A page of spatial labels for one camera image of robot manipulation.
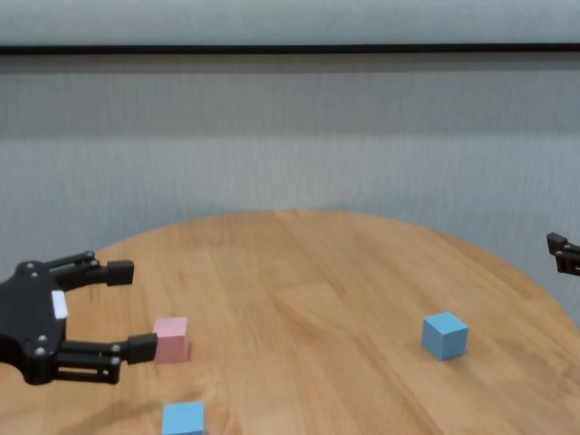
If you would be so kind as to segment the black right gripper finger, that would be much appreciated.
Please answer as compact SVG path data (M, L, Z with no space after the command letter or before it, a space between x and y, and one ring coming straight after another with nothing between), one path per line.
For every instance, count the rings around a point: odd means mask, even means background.
M546 242L549 254L555 258L557 271L579 276L580 247L554 232L546 235Z

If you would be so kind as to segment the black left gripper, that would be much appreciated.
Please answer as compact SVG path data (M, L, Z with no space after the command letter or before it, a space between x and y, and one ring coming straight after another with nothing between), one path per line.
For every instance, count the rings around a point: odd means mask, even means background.
M62 290L131 285L133 274L132 261L103 265L92 251L47 263L19 264L1 283L1 362L13 366L31 385L43 385L55 377L57 381L117 384L123 362L152 362L158 345L155 333L113 343L61 343L68 315Z

